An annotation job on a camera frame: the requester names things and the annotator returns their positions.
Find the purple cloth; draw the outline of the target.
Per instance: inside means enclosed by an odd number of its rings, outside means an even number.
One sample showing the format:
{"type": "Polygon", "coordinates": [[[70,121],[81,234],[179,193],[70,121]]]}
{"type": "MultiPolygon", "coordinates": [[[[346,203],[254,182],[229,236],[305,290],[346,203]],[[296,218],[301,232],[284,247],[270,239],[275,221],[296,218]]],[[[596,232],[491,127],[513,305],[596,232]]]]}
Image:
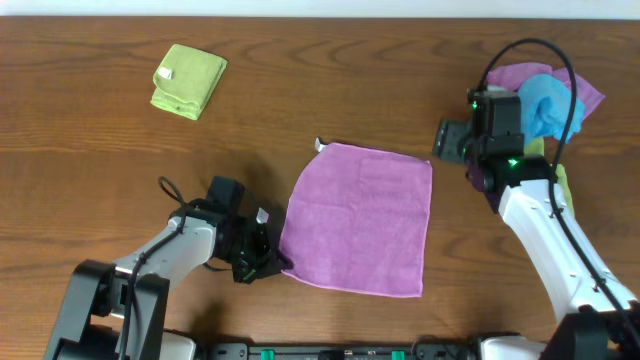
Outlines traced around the purple cloth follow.
{"type": "MultiPolygon", "coordinates": [[[[504,65],[491,70],[487,76],[490,85],[496,85],[510,91],[518,90],[521,85],[535,75],[550,75],[570,88],[569,72],[567,68],[554,69],[552,66],[539,62],[522,62],[504,65]]],[[[577,96],[584,104],[583,118],[591,115],[606,96],[591,85],[587,80],[576,75],[577,96]]]]}
{"type": "Polygon", "coordinates": [[[423,293],[433,168],[412,156],[317,142],[291,193],[285,275],[318,288],[392,298],[423,293]]]}

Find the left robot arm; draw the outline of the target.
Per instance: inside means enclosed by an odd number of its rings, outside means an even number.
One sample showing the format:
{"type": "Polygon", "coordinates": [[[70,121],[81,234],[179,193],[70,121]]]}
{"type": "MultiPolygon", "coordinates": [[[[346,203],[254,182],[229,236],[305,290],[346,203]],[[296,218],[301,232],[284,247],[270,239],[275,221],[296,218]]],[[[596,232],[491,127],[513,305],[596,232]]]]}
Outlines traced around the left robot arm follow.
{"type": "Polygon", "coordinates": [[[168,295],[213,258],[250,284],[290,267],[269,216],[188,208],[170,215],[151,241],[112,263],[85,260],[73,271],[45,356],[48,359],[203,359],[188,335],[165,327],[168,295]]]}

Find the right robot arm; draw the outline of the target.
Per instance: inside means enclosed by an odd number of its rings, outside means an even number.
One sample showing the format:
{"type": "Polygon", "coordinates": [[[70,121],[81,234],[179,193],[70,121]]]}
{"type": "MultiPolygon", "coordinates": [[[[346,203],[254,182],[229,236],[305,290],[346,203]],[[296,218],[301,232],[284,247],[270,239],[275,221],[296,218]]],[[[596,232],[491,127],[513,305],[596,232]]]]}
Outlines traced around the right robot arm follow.
{"type": "Polygon", "coordinates": [[[439,124],[433,153],[461,163],[515,233],[551,301],[558,326],[547,342],[518,334],[484,335],[470,346],[475,359],[636,359],[639,301],[599,257],[568,209],[552,168],[540,155],[525,155],[521,138],[476,138],[469,125],[439,124]]]}

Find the crumpled green cloth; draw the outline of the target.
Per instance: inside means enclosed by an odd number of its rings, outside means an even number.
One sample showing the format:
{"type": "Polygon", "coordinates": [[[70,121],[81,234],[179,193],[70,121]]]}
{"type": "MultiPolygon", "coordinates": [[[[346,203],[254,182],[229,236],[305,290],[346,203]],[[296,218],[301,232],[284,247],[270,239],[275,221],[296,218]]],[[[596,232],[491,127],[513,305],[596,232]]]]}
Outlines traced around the crumpled green cloth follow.
{"type": "MultiPolygon", "coordinates": [[[[535,138],[528,145],[524,147],[524,154],[544,156],[545,155],[544,144],[545,142],[542,137],[535,138]]],[[[566,205],[569,211],[571,212],[571,214],[575,215],[573,199],[572,199],[572,194],[568,184],[566,169],[562,164],[557,165],[556,177],[557,177],[557,183],[562,188],[566,205]]]]}

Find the purple cloth under blue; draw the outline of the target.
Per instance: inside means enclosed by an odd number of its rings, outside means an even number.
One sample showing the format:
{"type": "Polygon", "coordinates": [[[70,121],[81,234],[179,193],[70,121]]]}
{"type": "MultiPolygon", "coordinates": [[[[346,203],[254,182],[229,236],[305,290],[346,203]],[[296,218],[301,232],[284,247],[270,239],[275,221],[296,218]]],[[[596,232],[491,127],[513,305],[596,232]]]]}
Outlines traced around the purple cloth under blue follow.
{"type": "MultiPolygon", "coordinates": [[[[554,69],[552,66],[539,62],[522,62],[504,65],[491,70],[487,76],[490,85],[496,85],[510,91],[518,90],[521,85],[535,75],[550,75],[570,88],[569,72],[567,68],[554,69]]],[[[577,96],[584,104],[583,118],[591,115],[606,96],[591,85],[587,80],[576,75],[577,96]]]]}

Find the folded green cloth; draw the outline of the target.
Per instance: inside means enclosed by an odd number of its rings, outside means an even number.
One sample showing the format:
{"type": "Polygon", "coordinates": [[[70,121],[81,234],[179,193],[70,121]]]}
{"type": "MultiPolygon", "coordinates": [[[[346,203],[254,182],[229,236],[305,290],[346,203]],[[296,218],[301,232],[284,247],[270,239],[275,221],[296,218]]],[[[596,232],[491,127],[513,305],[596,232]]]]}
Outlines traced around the folded green cloth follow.
{"type": "Polygon", "coordinates": [[[174,44],[153,75],[150,103],[192,121],[199,119],[228,61],[202,50],[174,44]]]}

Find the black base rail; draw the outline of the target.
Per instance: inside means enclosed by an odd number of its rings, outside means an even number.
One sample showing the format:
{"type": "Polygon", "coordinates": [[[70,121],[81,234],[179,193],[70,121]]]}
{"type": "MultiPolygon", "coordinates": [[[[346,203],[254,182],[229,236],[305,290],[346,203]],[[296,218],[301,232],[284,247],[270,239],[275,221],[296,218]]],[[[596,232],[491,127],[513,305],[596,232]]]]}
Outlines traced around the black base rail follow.
{"type": "Polygon", "coordinates": [[[412,345],[249,345],[220,343],[204,350],[205,360],[511,360],[540,358],[546,345],[516,333],[442,340],[429,335],[412,345]]]}

